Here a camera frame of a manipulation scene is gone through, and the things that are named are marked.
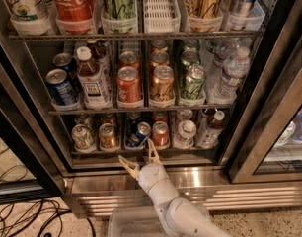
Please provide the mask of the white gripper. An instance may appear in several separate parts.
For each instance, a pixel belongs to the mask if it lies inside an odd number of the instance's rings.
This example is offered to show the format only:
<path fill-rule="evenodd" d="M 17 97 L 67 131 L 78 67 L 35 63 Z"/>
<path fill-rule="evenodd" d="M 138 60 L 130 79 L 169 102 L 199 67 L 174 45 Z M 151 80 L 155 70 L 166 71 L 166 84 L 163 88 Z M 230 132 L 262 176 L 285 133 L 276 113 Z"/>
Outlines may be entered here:
<path fill-rule="evenodd" d="M 118 160 L 124 169 L 137 179 L 140 187 L 150 196 L 156 208 L 168 207 L 172 200 L 179 196 L 176 188 L 168 177 L 166 169 L 161 165 L 160 157 L 153 141 L 148 138 L 148 165 L 140 167 L 119 155 Z"/>

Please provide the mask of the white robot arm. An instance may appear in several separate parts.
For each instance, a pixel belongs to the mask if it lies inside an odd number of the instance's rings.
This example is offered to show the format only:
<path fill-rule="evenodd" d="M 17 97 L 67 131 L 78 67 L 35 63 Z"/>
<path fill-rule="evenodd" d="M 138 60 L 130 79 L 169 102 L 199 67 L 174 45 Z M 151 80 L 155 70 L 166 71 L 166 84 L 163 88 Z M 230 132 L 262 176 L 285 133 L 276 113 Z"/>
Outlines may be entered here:
<path fill-rule="evenodd" d="M 142 168 L 119 156 L 126 171 L 151 198 L 155 212 L 170 237 L 232 237 L 215 225 L 189 200 L 180 197 L 170 180 L 153 141 L 148 138 L 149 161 Z"/>

